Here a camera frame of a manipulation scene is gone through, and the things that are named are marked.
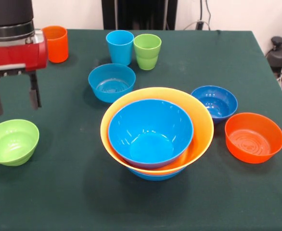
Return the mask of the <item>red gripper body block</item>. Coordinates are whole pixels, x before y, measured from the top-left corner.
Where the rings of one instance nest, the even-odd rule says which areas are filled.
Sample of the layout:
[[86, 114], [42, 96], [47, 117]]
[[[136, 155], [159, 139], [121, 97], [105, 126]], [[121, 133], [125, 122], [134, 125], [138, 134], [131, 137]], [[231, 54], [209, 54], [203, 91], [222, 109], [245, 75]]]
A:
[[24, 69], [35, 71], [47, 66], [48, 49], [44, 35], [34, 35], [32, 43], [0, 46], [0, 72]]

